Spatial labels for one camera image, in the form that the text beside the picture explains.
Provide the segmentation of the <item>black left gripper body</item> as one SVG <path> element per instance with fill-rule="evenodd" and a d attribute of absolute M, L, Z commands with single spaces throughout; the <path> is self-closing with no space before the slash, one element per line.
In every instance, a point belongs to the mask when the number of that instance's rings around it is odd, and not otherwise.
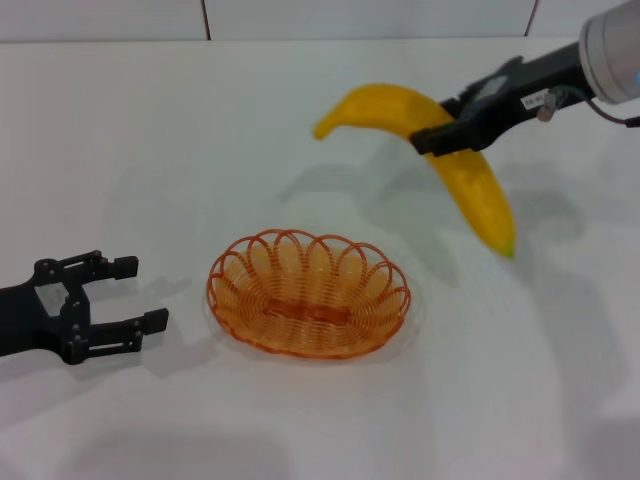
<path fill-rule="evenodd" d="M 1 354 L 48 350 L 69 365 L 89 357 L 87 258 L 36 261 L 32 276 L 1 290 Z"/>

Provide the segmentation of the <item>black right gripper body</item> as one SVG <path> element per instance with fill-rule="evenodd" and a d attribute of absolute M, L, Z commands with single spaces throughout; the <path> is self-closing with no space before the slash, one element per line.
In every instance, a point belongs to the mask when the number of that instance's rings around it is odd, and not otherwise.
<path fill-rule="evenodd" d="M 452 145 L 458 150 L 489 147 L 507 130 L 533 119 L 546 93 L 562 86 L 588 92 L 576 43 L 530 61 L 521 56 L 508 60 L 459 96 Z"/>

